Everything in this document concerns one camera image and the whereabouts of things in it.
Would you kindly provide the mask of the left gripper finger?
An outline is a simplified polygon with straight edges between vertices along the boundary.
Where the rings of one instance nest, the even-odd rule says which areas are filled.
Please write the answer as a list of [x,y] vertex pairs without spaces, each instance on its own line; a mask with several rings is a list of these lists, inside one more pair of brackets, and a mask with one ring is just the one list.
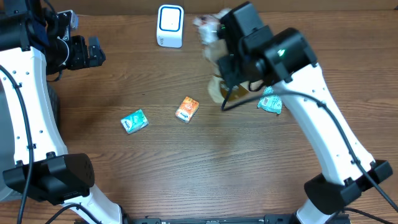
[[100,49],[99,39],[96,36],[89,37],[88,42],[90,49]]
[[102,66],[106,60],[106,56],[100,46],[89,46],[89,66],[99,67]]

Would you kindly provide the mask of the brown snack pouch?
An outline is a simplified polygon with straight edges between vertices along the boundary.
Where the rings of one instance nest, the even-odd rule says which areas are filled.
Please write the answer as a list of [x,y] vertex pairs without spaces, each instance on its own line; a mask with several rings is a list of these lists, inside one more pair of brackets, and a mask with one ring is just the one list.
[[216,61],[222,56],[226,56],[227,47],[224,40],[217,36],[217,29],[220,19],[225,16],[231,9],[222,9],[217,14],[207,14],[194,18],[193,24],[197,27],[198,35],[201,43],[205,46],[203,49],[203,58],[210,62],[213,74],[208,84],[208,93],[215,103],[222,104],[229,88],[222,79]]

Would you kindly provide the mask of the small orange tissue pack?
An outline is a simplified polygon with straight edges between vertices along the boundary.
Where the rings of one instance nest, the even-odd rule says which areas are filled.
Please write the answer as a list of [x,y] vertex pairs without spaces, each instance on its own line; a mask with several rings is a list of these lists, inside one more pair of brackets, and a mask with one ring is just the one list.
[[176,117],[184,123],[189,123],[199,108],[199,102],[186,96],[175,112]]

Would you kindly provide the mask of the teal snack bar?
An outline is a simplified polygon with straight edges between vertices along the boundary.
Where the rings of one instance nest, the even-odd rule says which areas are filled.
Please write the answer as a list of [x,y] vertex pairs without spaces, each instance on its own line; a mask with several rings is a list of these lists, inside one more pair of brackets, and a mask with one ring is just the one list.
[[281,114],[282,100],[277,95],[261,98],[257,107],[271,113]]

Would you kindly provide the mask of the small teal tissue pack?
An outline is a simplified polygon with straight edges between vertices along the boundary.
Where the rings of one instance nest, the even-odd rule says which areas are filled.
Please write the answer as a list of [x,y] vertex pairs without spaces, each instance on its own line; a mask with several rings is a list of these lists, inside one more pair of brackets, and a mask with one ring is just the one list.
[[149,121],[144,112],[139,109],[121,119],[121,124],[128,134],[132,134],[146,127],[149,124]]

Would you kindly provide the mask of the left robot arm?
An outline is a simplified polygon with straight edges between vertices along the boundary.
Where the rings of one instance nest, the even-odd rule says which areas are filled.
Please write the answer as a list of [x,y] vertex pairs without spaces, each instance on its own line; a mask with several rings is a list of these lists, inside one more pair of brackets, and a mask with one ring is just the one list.
[[69,154],[48,75],[99,67],[96,37],[72,35],[78,17],[40,1],[9,0],[1,13],[1,200],[28,198],[73,210],[87,223],[128,223],[95,184],[90,158]]

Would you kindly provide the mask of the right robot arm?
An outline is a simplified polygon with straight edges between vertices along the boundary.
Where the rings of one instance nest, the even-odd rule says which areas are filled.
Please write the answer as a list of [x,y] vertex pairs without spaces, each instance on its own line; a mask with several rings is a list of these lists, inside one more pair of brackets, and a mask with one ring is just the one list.
[[292,214],[266,215],[266,223],[348,223],[350,204],[392,175],[360,144],[341,114],[317,57],[297,29],[273,34],[253,4],[220,19],[218,37],[228,52],[218,59],[229,88],[243,82],[269,86],[292,113],[313,147],[322,171],[305,183],[307,201]]

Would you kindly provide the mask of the white barcode scanner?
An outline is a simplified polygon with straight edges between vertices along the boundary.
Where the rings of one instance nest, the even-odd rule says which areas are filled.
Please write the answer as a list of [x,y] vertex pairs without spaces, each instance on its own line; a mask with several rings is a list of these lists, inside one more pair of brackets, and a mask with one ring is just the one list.
[[163,4],[159,7],[156,37],[161,47],[181,48],[184,10],[181,6]]

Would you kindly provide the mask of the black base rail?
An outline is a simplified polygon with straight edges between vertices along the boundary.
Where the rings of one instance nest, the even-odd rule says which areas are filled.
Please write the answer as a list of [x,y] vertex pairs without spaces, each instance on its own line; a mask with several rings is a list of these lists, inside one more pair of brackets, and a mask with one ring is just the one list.
[[265,215],[264,217],[185,218],[161,220],[160,218],[132,219],[133,224],[290,224],[298,223],[292,214]]

